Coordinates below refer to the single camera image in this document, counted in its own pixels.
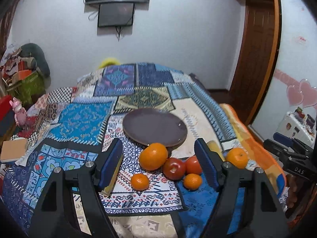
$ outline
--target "metal screw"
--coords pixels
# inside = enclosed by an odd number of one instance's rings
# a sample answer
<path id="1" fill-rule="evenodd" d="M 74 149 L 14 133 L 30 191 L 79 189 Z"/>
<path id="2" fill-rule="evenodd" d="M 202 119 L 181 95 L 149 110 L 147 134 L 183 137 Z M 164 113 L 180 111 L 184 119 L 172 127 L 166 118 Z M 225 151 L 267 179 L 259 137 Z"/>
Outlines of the metal screw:
<path id="1" fill-rule="evenodd" d="M 257 167 L 256 168 L 256 171 L 259 173 L 259 174 L 262 174 L 264 173 L 263 169 L 261 167 Z"/>
<path id="2" fill-rule="evenodd" d="M 85 164 L 86 167 L 93 167 L 94 166 L 94 162 L 92 161 L 87 161 Z"/>
<path id="3" fill-rule="evenodd" d="M 61 168 L 59 166 L 55 167 L 53 171 L 58 174 L 61 171 Z"/>
<path id="4" fill-rule="evenodd" d="M 224 162 L 222 165 L 226 168 L 230 168 L 232 166 L 232 164 L 228 161 Z"/>

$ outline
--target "pink toy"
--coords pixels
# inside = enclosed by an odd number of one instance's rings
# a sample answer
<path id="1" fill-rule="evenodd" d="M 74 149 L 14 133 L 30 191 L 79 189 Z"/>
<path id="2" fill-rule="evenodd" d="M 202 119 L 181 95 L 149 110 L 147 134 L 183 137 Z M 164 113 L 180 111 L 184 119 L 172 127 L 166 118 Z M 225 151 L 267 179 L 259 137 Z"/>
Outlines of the pink toy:
<path id="1" fill-rule="evenodd" d="M 17 126 L 24 126 L 26 123 L 26 110 L 21 105 L 21 101 L 17 98 L 13 98 L 13 102 L 10 100 L 10 105 L 12 106 L 12 110 L 15 113 L 14 119 Z"/>

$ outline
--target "dark gray plate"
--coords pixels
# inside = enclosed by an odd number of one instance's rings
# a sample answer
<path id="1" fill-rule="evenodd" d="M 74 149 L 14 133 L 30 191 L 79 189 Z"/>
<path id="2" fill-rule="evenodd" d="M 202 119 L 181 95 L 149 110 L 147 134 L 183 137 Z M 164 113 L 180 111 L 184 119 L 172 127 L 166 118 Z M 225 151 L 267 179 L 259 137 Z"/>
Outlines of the dark gray plate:
<path id="1" fill-rule="evenodd" d="M 143 145 L 158 142 L 172 147 L 182 143 L 187 136 L 187 127 L 181 119 L 153 108 L 129 112 L 122 125 L 127 136 Z"/>

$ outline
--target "brown door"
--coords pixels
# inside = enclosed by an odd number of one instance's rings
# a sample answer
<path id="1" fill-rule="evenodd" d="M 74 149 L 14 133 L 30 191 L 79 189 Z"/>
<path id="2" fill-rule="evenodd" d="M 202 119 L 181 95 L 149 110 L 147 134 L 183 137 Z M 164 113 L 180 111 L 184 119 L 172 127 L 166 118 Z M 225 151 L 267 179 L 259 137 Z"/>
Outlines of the brown door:
<path id="1" fill-rule="evenodd" d="M 246 122 L 267 72 L 274 34 L 274 5 L 248 2 L 242 45 L 230 88 L 232 106 Z"/>

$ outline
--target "pink heart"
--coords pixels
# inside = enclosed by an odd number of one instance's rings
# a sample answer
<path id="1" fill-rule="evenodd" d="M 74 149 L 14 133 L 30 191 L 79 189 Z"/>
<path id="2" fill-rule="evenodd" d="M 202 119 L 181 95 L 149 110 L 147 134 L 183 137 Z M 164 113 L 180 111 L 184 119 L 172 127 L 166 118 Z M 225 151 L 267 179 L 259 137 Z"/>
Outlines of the pink heart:
<path id="1" fill-rule="evenodd" d="M 304 99 L 303 94 L 292 85 L 287 87 L 286 95 L 290 106 L 300 105 Z"/>
<path id="2" fill-rule="evenodd" d="M 299 83 L 299 89 L 304 96 L 303 108 L 317 104 L 317 89 L 311 87 L 307 80 L 301 80 Z"/>

